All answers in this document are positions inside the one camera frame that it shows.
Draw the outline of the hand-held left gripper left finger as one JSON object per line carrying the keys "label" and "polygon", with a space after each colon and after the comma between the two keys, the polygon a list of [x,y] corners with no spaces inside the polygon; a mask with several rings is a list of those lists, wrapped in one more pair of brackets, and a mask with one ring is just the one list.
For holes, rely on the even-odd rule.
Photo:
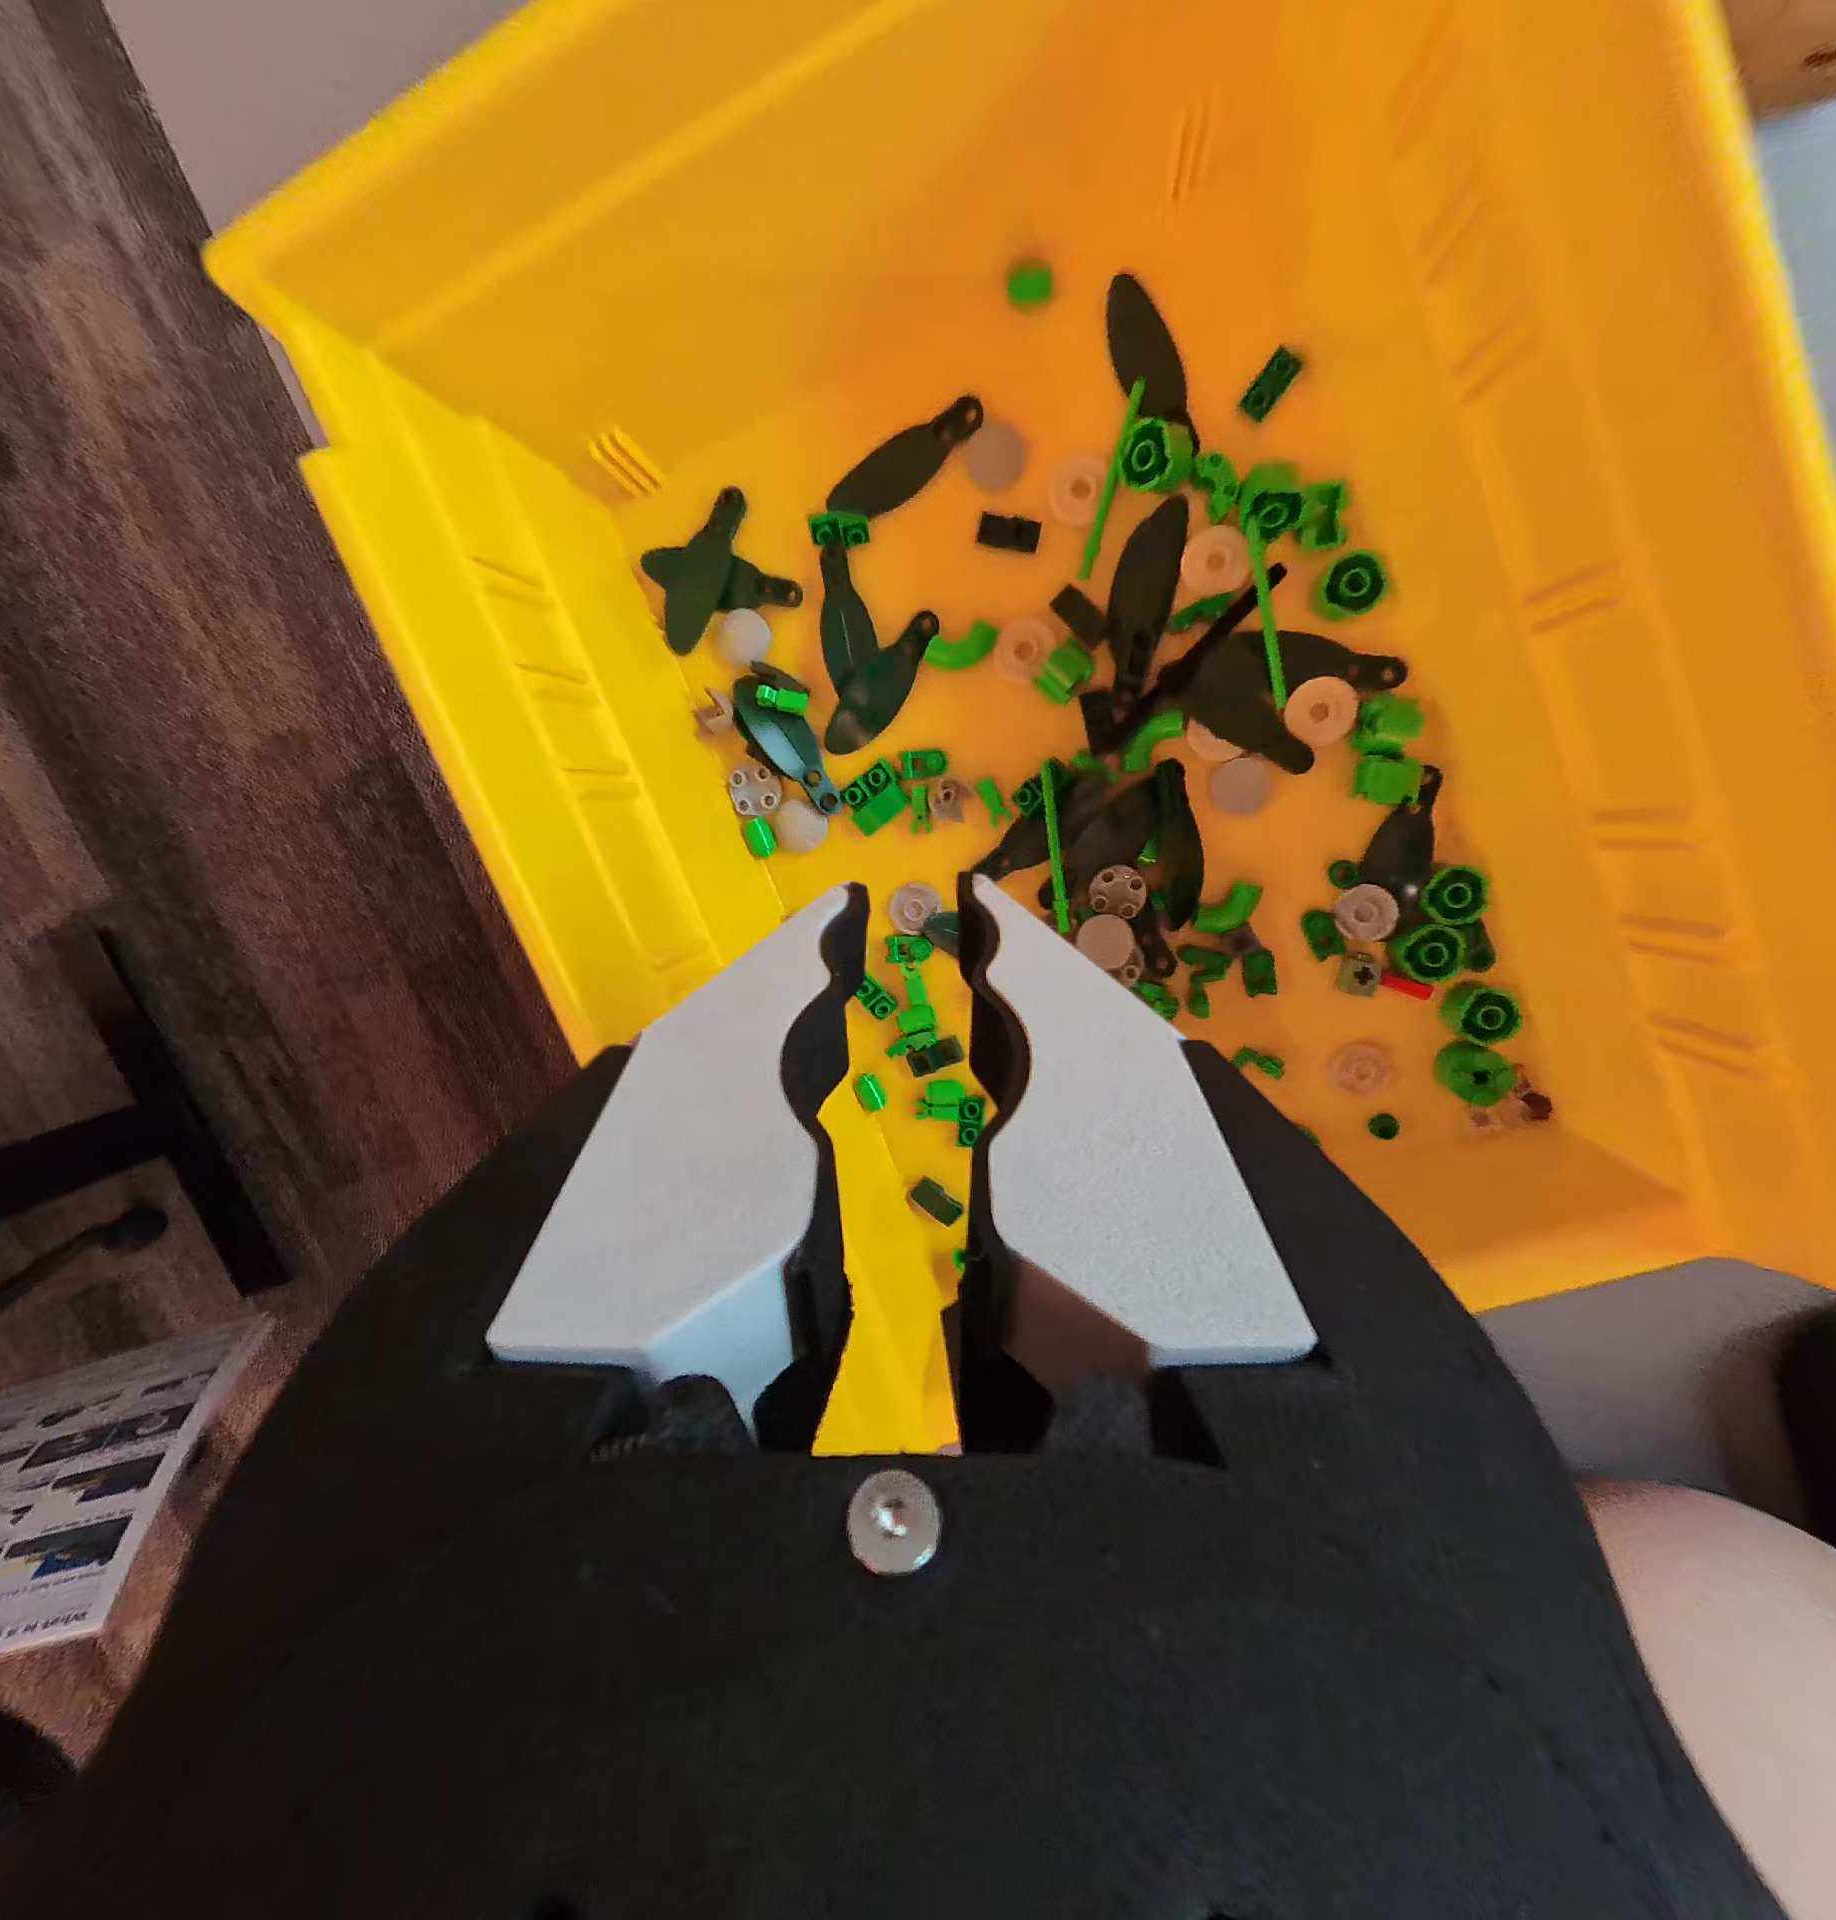
{"label": "hand-held left gripper left finger", "polygon": [[758,1445],[806,1452],[852,1325],[836,1151],[871,898],[849,881],[618,1058],[490,1351],[718,1382]]}

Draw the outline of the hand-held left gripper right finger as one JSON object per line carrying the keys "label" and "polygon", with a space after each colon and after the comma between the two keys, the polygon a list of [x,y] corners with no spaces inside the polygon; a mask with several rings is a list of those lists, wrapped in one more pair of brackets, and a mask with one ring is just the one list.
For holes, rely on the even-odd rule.
{"label": "hand-held left gripper right finger", "polygon": [[1276,1370],[1318,1330],[1189,1043],[1010,896],[957,883],[976,1147],[954,1326],[965,1452],[1028,1452],[1084,1380]]}

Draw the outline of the pile of toy brick pieces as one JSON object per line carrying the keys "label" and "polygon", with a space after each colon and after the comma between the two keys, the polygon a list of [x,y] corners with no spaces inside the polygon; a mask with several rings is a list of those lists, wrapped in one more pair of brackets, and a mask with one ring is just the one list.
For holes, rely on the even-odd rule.
{"label": "pile of toy brick pieces", "polygon": [[654,621],[704,689],[741,838],[783,898],[863,878],[855,1131],[954,1291],[999,1101],[954,961],[962,872],[1220,1043],[1428,1242],[1540,1235],[1498,1139],[1552,1131],[1490,883],[1433,824],[1408,659],[1353,643],[1387,576],[1347,495],[1232,460],[1189,406],[1152,253],[1042,242],[954,308],[875,306],[840,387],[709,431],[633,509]]}

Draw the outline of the yellow plastic parts bin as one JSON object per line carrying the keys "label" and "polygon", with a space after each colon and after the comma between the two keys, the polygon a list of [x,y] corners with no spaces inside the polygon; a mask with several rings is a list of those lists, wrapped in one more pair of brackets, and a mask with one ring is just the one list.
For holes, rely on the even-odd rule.
{"label": "yellow plastic parts bin", "polygon": [[[1030,242],[1152,253],[1203,440],[1347,495],[1490,883],[1542,1231],[1438,1251],[1322,1147],[1472,1310],[1836,1290],[1836,470],[1716,4],[532,4],[219,235],[575,1054],[871,889],[747,850],[633,509]],[[824,1450],[954,1430],[885,1170]]]}

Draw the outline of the grey desk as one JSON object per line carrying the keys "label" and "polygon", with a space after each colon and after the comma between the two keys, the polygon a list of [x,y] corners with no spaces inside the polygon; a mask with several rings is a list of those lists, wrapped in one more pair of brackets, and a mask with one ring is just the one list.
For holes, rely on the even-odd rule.
{"label": "grey desk", "polygon": [[[515,12],[499,1],[109,1],[208,226]],[[1759,119],[1755,157],[1836,465],[1836,91]],[[1824,1287],[1704,1258],[1483,1313],[1581,1475],[1695,1485],[1784,1519],[1800,1498],[1774,1364]]]}

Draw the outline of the printed leaflet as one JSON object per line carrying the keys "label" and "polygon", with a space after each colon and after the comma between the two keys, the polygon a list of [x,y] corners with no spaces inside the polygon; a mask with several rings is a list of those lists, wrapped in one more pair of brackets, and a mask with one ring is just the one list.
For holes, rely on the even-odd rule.
{"label": "printed leaflet", "polygon": [[0,1659],[102,1635],[272,1326],[248,1316],[0,1390]]}

